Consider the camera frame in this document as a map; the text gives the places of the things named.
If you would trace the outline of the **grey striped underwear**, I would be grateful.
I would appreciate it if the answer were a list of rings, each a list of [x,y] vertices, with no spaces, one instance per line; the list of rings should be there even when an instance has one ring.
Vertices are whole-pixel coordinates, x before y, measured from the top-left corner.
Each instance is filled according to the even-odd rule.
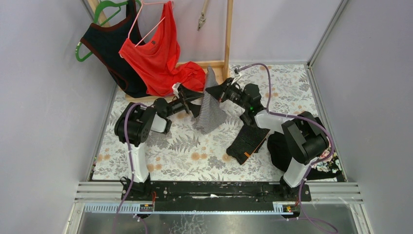
[[[211,66],[207,67],[206,82],[204,87],[204,96],[201,102],[201,108],[195,129],[203,135],[208,135],[220,125],[224,124],[227,119],[227,113],[220,108],[219,102],[209,94],[206,89],[217,86],[216,75]]]

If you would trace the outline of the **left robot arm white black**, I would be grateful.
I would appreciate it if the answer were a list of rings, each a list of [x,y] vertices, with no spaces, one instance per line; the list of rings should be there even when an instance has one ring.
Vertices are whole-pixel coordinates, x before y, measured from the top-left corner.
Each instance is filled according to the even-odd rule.
[[[201,106],[192,102],[202,98],[203,93],[192,91],[181,83],[174,84],[172,90],[174,98],[171,101],[159,97],[148,106],[129,103],[115,124],[115,135],[128,147],[131,180],[134,183],[144,183],[150,176],[145,156],[149,134],[167,134],[172,125],[169,117],[176,113],[184,111],[194,117],[200,113]]]

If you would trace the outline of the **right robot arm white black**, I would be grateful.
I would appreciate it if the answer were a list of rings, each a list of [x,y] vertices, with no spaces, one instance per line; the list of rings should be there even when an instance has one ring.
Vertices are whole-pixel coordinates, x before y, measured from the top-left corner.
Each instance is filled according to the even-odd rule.
[[[290,188],[306,180],[311,166],[327,148],[331,149],[331,155],[334,153],[331,135],[310,112],[288,115],[269,111],[261,103],[262,96],[256,84],[240,88],[233,78],[228,78],[220,85],[206,88],[206,92],[219,102],[230,100],[242,107],[244,113],[240,119],[245,124],[283,135],[292,159],[281,181]]]

